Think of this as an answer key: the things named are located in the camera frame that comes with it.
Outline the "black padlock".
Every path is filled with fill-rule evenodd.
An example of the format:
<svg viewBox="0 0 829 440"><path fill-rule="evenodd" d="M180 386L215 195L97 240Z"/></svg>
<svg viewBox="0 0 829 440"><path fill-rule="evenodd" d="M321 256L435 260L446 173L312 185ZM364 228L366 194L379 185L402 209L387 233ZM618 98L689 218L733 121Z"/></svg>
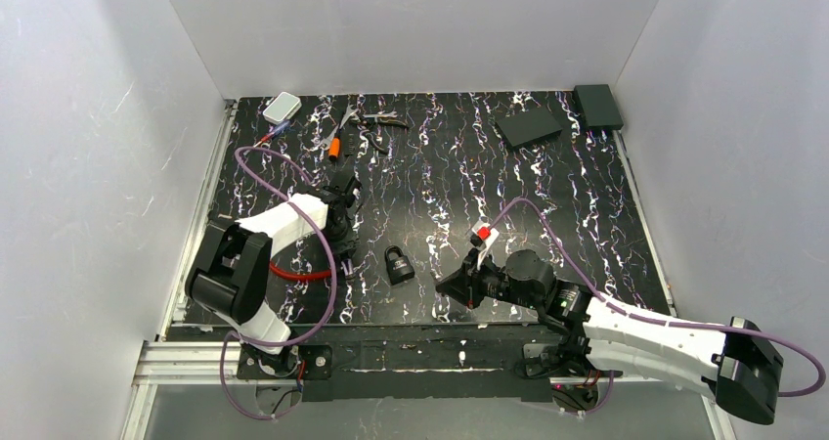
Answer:
<svg viewBox="0 0 829 440"><path fill-rule="evenodd" d="M384 252L384 259L387 275L392 286L406 282L415 276L414 266L399 246L388 246Z"/></svg>

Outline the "red cable lock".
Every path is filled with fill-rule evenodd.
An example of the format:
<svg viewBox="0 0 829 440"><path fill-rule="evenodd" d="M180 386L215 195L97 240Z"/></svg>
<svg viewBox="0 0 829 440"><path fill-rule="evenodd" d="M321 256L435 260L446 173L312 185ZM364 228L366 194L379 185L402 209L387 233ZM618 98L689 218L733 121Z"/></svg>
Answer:
<svg viewBox="0 0 829 440"><path fill-rule="evenodd" d="M269 270L273 275L277 276L278 278L290 282L318 281L331 278L334 275L334 272L331 269L310 272L296 272L292 270L287 270L280 267L275 261L271 261L269 263ZM341 274L345 279L351 279L358 270L359 267L355 266L353 261L348 259L342 261L339 264L338 273Z"/></svg>

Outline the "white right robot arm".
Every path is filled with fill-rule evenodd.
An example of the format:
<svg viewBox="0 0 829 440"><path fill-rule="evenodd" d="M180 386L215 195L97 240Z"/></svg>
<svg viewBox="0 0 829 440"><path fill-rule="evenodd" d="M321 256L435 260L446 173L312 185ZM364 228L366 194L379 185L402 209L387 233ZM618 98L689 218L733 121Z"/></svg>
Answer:
<svg viewBox="0 0 829 440"><path fill-rule="evenodd" d="M704 395L743 420L775 420L784 360L750 320L734 317L726 326L702 330L598 298L584 284L559 279L532 250L514 252L498 266L471 249L436 289L469 308L492 298L534 310L540 324L562 335L555 355L561 362L656 378Z"/></svg>

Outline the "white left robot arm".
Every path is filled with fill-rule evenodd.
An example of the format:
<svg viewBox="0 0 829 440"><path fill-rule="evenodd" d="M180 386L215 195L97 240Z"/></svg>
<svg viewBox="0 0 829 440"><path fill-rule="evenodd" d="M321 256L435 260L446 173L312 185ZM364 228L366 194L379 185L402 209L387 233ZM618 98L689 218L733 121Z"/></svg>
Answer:
<svg viewBox="0 0 829 440"><path fill-rule="evenodd" d="M238 221L208 222L186 278L185 293L229 323L241 340L278 355L290 327L266 302L273 258L319 229L336 265L354 255L354 204L362 188L355 174L339 172L325 186L303 186L288 201Z"/></svg>

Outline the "black comb piece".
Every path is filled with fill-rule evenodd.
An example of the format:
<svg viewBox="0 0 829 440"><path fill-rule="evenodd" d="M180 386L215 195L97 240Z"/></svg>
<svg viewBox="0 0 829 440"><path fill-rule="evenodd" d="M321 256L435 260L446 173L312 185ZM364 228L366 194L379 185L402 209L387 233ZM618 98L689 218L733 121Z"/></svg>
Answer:
<svg viewBox="0 0 829 440"><path fill-rule="evenodd" d="M343 157L350 157L354 155L359 147L359 134L355 132L346 132L341 136L341 154Z"/></svg>

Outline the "red blue screwdriver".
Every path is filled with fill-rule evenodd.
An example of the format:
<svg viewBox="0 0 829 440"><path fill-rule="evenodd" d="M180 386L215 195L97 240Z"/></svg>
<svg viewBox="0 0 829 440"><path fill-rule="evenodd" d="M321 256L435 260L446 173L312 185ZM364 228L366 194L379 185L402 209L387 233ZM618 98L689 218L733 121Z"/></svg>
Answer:
<svg viewBox="0 0 829 440"><path fill-rule="evenodd" d="M291 126L291 124L292 121L287 119L279 122L278 124L272 125L270 130L252 145L252 148L269 149L271 143L278 139Z"/></svg>

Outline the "white rectangular box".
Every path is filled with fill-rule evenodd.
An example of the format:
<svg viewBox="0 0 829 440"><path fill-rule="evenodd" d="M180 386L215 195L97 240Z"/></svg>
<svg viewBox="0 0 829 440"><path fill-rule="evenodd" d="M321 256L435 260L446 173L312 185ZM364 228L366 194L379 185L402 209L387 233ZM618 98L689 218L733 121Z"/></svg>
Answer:
<svg viewBox="0 0 829 440"><path fill-rule="evenodd" d="M298 96L288 92L281 92L263 109L262 115L271 124L279 124L291 120L301 108L302 102Z"/></svg>

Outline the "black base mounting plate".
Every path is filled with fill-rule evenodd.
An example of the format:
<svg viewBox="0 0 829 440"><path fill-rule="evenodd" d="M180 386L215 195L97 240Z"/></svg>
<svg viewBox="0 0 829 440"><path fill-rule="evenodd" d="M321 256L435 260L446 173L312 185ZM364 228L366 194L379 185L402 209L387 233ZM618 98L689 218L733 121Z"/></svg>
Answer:
<svg viewBox="0 0 829 440"><path fill-rule="evenodd" d="M237 378L284 380L306 402L513 398L590 409L606 376L566 359L563 346L532 323L337 325L280 355L243 346Z"/></svg>

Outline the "flat black plate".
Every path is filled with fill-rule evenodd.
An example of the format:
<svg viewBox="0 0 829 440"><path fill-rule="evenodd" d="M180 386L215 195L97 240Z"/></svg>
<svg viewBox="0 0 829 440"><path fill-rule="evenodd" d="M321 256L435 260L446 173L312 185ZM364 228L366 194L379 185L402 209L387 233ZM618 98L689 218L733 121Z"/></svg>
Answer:
<svg viewBox="0 0 829 440"><path fill-rule="evenodd" d="M557 136L562 126L546 108L521 111L498 118L495 127L510 149L532 146Z"/></svg>

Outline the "black box in corner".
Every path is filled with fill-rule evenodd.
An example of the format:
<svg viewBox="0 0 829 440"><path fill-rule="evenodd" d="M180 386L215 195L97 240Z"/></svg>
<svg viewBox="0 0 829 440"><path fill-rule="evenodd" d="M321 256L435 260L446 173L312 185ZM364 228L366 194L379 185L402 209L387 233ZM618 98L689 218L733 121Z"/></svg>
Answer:
<svg viewBox="0 0 829 440"><path fill-rule="evenodd" d="M573 98L586 130L623 128L624 119L608 84L576 85Z"/></svg>

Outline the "orange handled tool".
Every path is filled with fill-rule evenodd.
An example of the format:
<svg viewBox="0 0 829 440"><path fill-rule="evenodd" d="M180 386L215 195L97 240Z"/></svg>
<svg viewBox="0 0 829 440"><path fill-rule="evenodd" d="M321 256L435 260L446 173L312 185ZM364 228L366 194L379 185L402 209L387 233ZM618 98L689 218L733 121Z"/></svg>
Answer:
<svg viewBox="0 0 829 440"><path fill-rule="evenodd" d="M341 152L341 133L344 127L348 124L350 119L356 114L357 110L353 105L349 105L340 119L339 124L331 133L324 138L322 147L327 153L327 158L331 162L336 162Z"/></svg>

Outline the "black handled pliers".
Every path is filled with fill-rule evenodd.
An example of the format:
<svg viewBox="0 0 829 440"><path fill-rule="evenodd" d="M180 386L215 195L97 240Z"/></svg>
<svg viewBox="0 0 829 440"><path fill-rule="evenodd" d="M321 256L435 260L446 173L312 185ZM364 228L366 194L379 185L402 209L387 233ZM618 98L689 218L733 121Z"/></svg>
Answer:
<svg viewBox="0 0 829 440"><path fill-rule="evenodd" d="M366 125L393 126L409 129L408 123L401 119L395 111L364 113L360 118Z"/></svg>

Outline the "aluminium frame rail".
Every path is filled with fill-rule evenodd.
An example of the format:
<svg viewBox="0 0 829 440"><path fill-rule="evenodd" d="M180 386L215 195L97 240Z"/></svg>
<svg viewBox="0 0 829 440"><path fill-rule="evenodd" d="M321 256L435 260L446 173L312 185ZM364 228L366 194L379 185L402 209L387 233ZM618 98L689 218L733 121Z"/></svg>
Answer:
<svg viewBox="0 0 829 440"><path fill-rule="evenodd" d="M203 237L210 205L214 197L229 136L239 102L225 102L224 118L212 148L205 178L202 181L194 218L188 230L170 297L166 303L160 330L152 341L144 343L131 383L131 396L120 437L143 439L147 433L158 387L165 384L216 384L221 344L213 341L170 341L168 334L176 322L183 320L187 297L185 279Z"/></svg>

